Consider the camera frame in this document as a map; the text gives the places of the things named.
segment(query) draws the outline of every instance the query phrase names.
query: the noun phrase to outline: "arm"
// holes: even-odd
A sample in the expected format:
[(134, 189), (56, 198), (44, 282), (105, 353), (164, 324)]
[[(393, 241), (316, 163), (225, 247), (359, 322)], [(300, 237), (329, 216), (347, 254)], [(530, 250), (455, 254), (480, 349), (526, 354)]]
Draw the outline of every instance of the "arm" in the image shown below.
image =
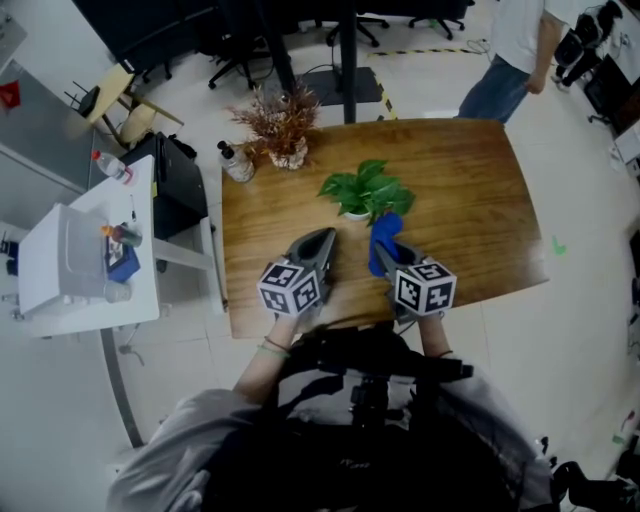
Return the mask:
[(538, 29), (536, 69), (525, 84), (531, 94), (540, 94), (544, 90), (551, 59), (562, 38), (562, 27), (563, 23), (558, 18), (544, 11)]
[(233, 390), (249, 403), (262, 404), (271, 393), (298, 327), (298, 319), (280, 316)]
[(418, 320), (422, 348), (426, 357), (440, 357), (451, 352), (447, 336), (438, 315), (424, 316)]

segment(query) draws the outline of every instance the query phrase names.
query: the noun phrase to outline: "hand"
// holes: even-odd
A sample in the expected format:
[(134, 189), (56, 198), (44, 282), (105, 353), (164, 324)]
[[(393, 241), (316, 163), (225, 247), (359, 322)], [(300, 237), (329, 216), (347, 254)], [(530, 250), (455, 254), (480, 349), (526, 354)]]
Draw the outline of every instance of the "hand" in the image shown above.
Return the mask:
[(534, 71), (531, 73), (529, 80), (527, 80), (527, 83), (524, 84), (524, 86), (531, 94), (540, 94), (544, 90), (546, 81), (546, 74)]

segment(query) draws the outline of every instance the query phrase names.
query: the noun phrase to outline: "white pot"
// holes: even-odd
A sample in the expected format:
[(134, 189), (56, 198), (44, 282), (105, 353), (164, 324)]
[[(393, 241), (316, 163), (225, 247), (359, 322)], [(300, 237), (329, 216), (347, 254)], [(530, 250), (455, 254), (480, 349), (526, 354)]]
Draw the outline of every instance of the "white pot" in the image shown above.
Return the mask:
[(300, 169), (302, 164), (304, 164), (304, 157), (307, 156), (309, 152), (309, 147), (307, 146), (307, 139), (302, 137), (296, 143), (296, 152), (292, 155), (279, 156), (274, 155), (273, 153), (269, 153), (271, 157), (271, 161), (273, 165), (280, 169), (285, 169), (288, 171), (295, 171), (296, 169)]
[(369, 217), (371, 217), (371, 212), (367, 212), (367, 213), (346, 212), (344, 216), (347, 219), (351, 219), (351, 220), (367, 220)]

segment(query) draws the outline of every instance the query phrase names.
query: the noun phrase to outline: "person in jeans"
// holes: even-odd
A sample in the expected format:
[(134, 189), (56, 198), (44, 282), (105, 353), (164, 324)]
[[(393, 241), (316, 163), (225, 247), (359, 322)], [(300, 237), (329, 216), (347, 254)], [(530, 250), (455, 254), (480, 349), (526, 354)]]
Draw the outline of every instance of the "person in jeans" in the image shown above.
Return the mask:
[(540, 94), (573, 14), (572, 0), (502, 0), (492, 29), (495, 57), (458, 117), (506, 123), (527, 93)]

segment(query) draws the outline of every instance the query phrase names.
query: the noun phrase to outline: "black box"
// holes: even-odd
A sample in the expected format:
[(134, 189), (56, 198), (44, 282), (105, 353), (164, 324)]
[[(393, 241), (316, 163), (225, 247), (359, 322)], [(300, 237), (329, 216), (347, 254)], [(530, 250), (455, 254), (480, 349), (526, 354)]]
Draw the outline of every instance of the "black box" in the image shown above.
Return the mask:
[(154, 235), (166, 240), (209, 215), (204, 183), (198, 166), (162, 133), (138, 144), (121, 160), (131, 165), (147, 155), (155, 158), (158, 192), (153, 200)]

